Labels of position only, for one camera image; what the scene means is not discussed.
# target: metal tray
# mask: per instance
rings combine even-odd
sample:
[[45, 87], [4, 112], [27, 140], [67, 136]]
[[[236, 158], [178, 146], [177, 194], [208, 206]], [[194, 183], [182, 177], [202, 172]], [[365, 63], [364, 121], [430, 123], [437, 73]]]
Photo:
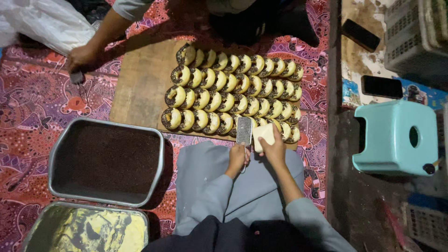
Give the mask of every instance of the metal tray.
[[[58, 154], [58, 150], [61, 148], [62, 144], [65, 144], [65, 140], [67, 139], [67, 135], [70, 133], [71, 129], [74, 127], [79, 126], [79, 124], [101, 124], [106, 126], [119, 126], [119, 127], [125, 127], [130, 129], [136, 129], [136, 130], [145, 130], [153, 132], [156, 136], [160, 138], [160, 148], [159, 148], [159, 164], [157, 167], [157, 171], [155, 173], [154, 180], [151, 184], [151, 187], [149, 189], [148, 194], [136, 194], [136, 193], [128, 193], [128, 192], [99, 192], [94, 191], [91, 188], [84, 188], [84, 187], [71, 187], [70, 191], [71, 193], [64, 193], [58, 191], [53, 186], [53, 181], [55, 179], [55, 161], [56, 156]], [[108, 121], [101, 121], [91, 118], [82, 118], [78, 117], [74, 120], [72, 120], [67, 128], [62, 132], [62, 134], [59, 136], [59, 139], [56, 141], [55, 145], [53, 146], [51, 152], [50, 152], [50, 160], [48, 163], [48, 189], [50, 192], [58, 197], [61, 198], [73, 198], [73, 199], [79, 199], [79, 200], [87, 200], [87, 201], [95, 201], [95, 202], [102, 202], [102, 203], [108, 203], [108, 204], [116, 204], [116, 205], [122, 205], [122, 206], [128, 206], [128, 207], [141, 207], [144, 204], [146, 204], [149, 201], [149, 198], [151, 197], [157, 182], [160, 179], [160, 176], [162, 174], [163, 168], [164, 168], [164, 150], [165, 150], [165, 141], [162, 133], [156, 129], [153, 128], [146, 128], [146, 127], [140, 127], [140, 126], [133, 126], [128, 124], [122, 124], [122, 123], [116, 123], [116, 122], [108, 122]]]
[[139, 210], [131, 210], [131, 209], [118, 209], [118, 208], [110, 208], [110, 207], [101, 207], [101, 206], [92, 206], [92, 205], [84, 205], [84, 204], [77, 204], [77, 203], [71, 203], [71, 202], [64, 202], [64, 201], [55, 201], [48, 206], [46, 206], [42, 212], [39, 214], [39, 217], [37, 218], [36, 222], [34, 223], [33, 227], [29, 231], [28, 235], [26, 236], [25, 240], [23, 241], [22, 247], [20, 251], [27, 252], [47, 252], [50, 250], [51, 240], [54, 236], [54, 232], [60, 227], [59, 224], [63, 221], [63, 215], [57, 215], [57, 210], [60, 209], [59, 207], [66, 207], [66, 208], [84, 208], [84, 209], [91, 209], [91, 210], [97, 210], [97, 211], [110, 211], [110, 212], [128, 212], [136, 215], [140, 215], [146, 225], [146, 233], [145, 233], [145, 246], [148, 244], [149, 241], [149, 233], [148, 233], [148, 216], [146, 216], [143, 212]]

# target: red patterned carpet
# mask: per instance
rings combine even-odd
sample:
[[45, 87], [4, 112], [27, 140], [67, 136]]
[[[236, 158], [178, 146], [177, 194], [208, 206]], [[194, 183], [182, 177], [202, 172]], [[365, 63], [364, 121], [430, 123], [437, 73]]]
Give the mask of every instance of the red patterned carpet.
[[[194, 18], [189, 10], [194, 9]], [[325, 214], [325, 170], [327, 153], [327, 50], [329, 13], [326, 0], [309, 0], [310, 21], [320, 38], [311, 48], [290, 36], [264, 38], [248, 51], [294, 59], [305, 68], [302, 80], [299, 121], [301, 139], [297, 154], [305, 165], [305, 194]], [[139, 33], [158, 39], [201, 40], [221, 43], [207, 24], [202, 8], [186, 6], [179, 0], [157, 0], [144, 18], [128, 29], [127, 36]], [[109, 46], [124, 46], [115, 43]], [[4, 48], [0, 66], [0, 251], [17, 251], [40, 211], [53, 200], [47, 189], [48, 154], [67, 123], [76, 117], [108, 120], [123, 56], [116, 57], [86, 75], [89, 103], [69, 81], [65, 57], [50, 49], [18, 46]], [[164, 134], [172, 150], [167, 156], [163, 178], [150, 203], [142, 208], [150, 218], [151, 236], [164, 237], [174, 229], [176, 206], [176, 160], [183, 146], [212, 140], [215, 144], [233, 143], [176, 134]]]

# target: gray pants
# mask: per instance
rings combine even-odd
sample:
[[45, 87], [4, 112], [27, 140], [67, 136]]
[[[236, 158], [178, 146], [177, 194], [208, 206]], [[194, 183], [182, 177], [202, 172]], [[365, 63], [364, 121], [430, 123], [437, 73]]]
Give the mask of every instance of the gray pants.
[[[229, 161], [229, 148], [202, 142], [184, 147], [177, 159], [176, 223], [186, 216], [198, 192], [223, 175]], [[286, 151], [286, 165], [303, 191], [303, 162], [292, 150]], [[244, 174], [236, 178], [224, 215], [224, 222], [240, 219], [250, 226], [254, 221], [285, 220], [284, 201], [275, 180], [275, 173], [265, 157], [251, 153]]]

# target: mint green stool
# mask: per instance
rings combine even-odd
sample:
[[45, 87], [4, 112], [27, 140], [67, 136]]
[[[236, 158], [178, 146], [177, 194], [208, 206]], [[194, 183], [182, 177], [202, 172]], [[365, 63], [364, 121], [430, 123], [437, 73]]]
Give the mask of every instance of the mint green stool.
[[434, 173], [434, 166], [427, 171], [438, 159], [437, 122], [430, 107], [397, 100], [360, 106], [355, 117], [366, 120], [365, 148], [352, 156], [356, 169], [386, 175]]

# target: black phone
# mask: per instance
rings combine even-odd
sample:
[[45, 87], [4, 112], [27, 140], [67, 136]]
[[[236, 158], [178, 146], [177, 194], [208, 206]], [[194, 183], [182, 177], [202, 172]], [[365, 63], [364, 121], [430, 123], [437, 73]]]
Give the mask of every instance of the black phone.
[[374, 52], [381, 40], [378, 36], [375, 36], [375, 34], [369, 32], [351, 19], [347, 19], [342, 25], [342, 34], [369, 52]]
[[362, 93], [392, 99], [403, 98], [400, 80], [363, 75], [361, 77]]

